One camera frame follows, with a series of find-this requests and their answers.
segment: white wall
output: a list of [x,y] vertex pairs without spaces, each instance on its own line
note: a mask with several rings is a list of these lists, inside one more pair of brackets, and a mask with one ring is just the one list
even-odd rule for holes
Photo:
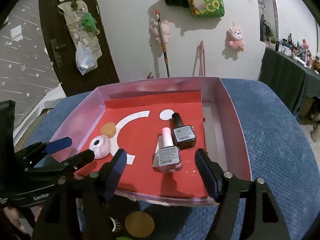
[[306,39],[313,55],[317,49],[316,21],[302,0],[276,0],[279,19],[279,38],[302,43]]
[[272,29],[272,34],[275,37],[276,36],[276,21],[275,21],[275,13],[273,10],[273,2],[272,0],[264,0],[265,2],[265,8],[264,12],[261,9],[261,5],[259,5],[259,14],[264,14],[264,19],[266,22],[270,23],[271,29]]
[[[164,0],[98,0],[120,81],[146,79],[150,72],[166,77],[161,46],[149,34],[149,20],[156,17],[156,9],[160,10],[162,21],[170,22],[167,53],[172,77],[192,76],[196,49],[203,40],[207,76],[257,79],[265,49],[265,44],[259,41],[258,2],[223,2],[225,16],[221,19],[194,19],[187,8],[168,7]],[[238,54],[226,45],[226,32],[232,21],[241,27],[244,36],[245,49]],[[195,75],[198,73],[199,59]]]

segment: red paper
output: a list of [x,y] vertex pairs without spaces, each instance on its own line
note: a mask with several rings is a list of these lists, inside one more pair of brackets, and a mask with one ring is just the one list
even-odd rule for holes
[[[118,135],[118,145],[128,154],[135,155],[132,165],[126,165],[118,188],[140,194],[202,198],[207,191],[195,165],[195,151],[205,149],[203,115],[200,92],[182,92],[142,96],[135,98],[105,101],[107,109],[95,127],[81,151],[88,149],[90,141],[100,135],[100,128],[107,122],[117,124],[124,117],[150,111],[149,117],[141,117],[126,124]],[[171,127],[170,120],[161,120],[159,115],[165,109],[172,109],[180,114],[185,125],[194,126],[196,146],[180,151],[183,168],[173,173],[162,174],[153,168],[153,158],[158,142],[158,135],[163,127]],[[104,159],[92,163],[77,171],[86,176],[98,171],[105,162],[112,159],[110,154]]]

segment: pink bottle cap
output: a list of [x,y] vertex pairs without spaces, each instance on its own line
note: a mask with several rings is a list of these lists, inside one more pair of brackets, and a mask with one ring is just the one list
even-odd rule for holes
[[164,127],[161,130],[163,146],[173,146],[172,137],[171,137],[171,129],[169,127]]

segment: star-patterned wallpaper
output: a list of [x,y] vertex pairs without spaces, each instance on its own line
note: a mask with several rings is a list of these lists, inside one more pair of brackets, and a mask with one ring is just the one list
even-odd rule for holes
[[59,85],[45,48],[38,0],[20,0],[0,30],[0,101],[16,102],[16,128]]

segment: plastic bag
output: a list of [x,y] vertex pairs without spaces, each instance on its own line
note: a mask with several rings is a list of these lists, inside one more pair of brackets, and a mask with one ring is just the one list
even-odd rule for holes
[[194,18],[216,18],[224,16],[223,0],[188,0]]
[[81,42],[78,42],[76,50],[76,64],[82,75],[98,67],[91,49],[85,47]]

